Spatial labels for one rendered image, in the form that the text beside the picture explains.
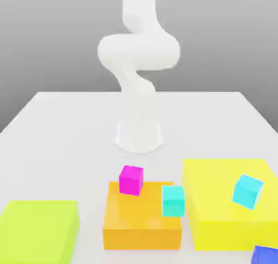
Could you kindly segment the small cyan cube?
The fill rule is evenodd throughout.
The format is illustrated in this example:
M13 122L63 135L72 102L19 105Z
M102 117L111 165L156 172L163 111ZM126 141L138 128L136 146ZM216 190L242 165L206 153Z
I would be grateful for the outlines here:
M261 198L264 182L248 175L241 175L235 184L232 201L254 210Z

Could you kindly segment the large lime green box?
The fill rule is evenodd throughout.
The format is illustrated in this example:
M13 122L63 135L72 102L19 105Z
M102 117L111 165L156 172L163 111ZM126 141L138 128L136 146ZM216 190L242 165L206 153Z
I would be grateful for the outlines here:
M71 264L76 201L13 200L0 215L0 264Z

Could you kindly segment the large yellow box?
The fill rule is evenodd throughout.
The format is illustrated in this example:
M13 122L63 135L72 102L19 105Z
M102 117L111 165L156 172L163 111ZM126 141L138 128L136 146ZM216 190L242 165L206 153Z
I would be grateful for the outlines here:
M264 182L253 210L232 201L242 174ZM278 176L263 159L184 159L182 186L197 251L278 248Z

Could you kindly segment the small blue cube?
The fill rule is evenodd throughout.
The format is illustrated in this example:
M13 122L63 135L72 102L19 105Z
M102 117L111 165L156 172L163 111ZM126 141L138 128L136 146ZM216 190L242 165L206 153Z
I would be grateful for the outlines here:
M251 264L278 264L278 249L255 246Z

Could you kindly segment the small turquoise cube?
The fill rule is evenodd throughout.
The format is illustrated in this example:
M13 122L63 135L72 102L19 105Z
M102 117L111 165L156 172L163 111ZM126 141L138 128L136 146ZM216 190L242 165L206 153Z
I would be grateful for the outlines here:
M182 186L162 186L162 216L184 217L185 214L185 192Z

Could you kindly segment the small magenta cube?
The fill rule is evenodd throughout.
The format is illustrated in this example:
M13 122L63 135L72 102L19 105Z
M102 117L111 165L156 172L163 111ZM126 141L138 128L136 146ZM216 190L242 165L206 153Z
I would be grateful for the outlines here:
M139 196L143 187L143 168L125 165L118 178L119 192Z

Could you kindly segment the large orange box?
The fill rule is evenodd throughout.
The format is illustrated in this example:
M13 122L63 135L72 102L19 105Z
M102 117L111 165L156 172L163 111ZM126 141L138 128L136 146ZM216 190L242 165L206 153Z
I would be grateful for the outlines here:
M106 250L179 250L179 217L162 216L162 186L173 182L145 182L139 196L119 192L110 182L106 200L103 245Z

